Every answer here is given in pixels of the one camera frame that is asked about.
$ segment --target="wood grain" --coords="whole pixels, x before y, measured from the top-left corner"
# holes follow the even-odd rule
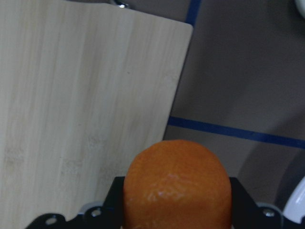
[[[0,0],[0,228],[104,199],[162,139],[191,33],[108,4]]]

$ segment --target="cutting board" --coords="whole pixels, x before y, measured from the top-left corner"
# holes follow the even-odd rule
[[[0,228],[104,200],[162,139],[191,33],[109,4],[0,0]]]

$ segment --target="orange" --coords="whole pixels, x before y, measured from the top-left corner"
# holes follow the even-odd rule
[[[125,229],[230,229],[231,184],[219,159],[185,140],[142,151],[124,181]]]

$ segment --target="metal ring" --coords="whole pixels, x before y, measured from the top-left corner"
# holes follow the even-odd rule
[[[124,2],[121,2],[120,0],[110,0],[110,4],[116,5],[120,8],[128,8],[130,9],[130,5]]]

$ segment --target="blue tape strip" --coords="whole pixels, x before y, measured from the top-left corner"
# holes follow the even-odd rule
[[[296,148],[305,149],[305,141],[300,139],[294,139],[289,137],[281,137],[277,135],[269,135],[249,130],[237,129],[232,127],[226,127],[222,125],[214,125],[209,123],[198,122],[194,120],[188,120],[184,118],[170,116],[168,125],[198,130],[213,134],[226,135],[232,137],[238,137],[258,142],[272,143],[283,146],[291,146]]]
[[[186,23],[191,24],[192,26],[195,25],[199,13],[200,4],[201,0],[191,0],[189,11],[185,20]]]

